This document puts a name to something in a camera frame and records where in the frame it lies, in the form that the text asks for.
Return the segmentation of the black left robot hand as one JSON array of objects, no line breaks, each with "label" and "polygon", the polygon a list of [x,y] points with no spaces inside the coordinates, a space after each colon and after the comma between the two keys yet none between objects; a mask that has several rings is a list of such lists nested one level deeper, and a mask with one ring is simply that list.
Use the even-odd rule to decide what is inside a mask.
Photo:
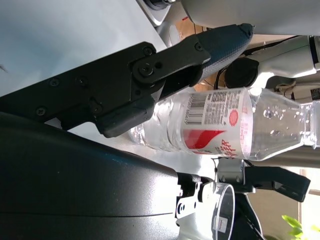
[{"label": "black left robot hand", "polygon": [[231,240],[264,240],[260,221],[246,194],[235,194]]}]

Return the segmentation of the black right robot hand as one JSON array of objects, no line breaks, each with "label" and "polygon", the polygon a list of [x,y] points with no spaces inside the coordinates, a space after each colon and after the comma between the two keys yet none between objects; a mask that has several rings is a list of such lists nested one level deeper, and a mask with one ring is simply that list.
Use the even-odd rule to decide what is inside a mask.
[{"label": "black right robot hand", "polygon": [[213,192],[208,177],[70,133],[106,138],[149,120],[156,103],[230,64],[248,23],[193,34],[157,52],[141,42],[0,98],[3,240],[175,240],[177,219]]}]

